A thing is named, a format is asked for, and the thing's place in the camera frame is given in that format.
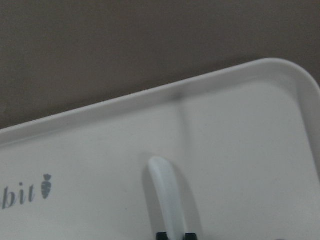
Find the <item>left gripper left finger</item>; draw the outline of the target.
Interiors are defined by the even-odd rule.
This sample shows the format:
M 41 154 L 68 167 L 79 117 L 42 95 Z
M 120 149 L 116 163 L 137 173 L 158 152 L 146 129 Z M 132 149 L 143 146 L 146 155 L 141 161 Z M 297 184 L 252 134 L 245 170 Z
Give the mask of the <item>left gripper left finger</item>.
M 156 240 L 167 240 L 167 233 L 166 232 L 157 232 L 156 233 Z

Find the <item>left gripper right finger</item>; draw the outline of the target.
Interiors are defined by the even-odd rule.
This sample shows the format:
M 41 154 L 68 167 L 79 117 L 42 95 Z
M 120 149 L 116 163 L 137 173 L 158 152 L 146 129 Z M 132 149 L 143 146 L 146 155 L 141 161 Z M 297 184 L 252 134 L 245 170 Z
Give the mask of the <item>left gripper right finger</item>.
M 191 232 L 187 232 L 185 234 L 185 240 L 196 240 L 196 234 L 191 233 Z

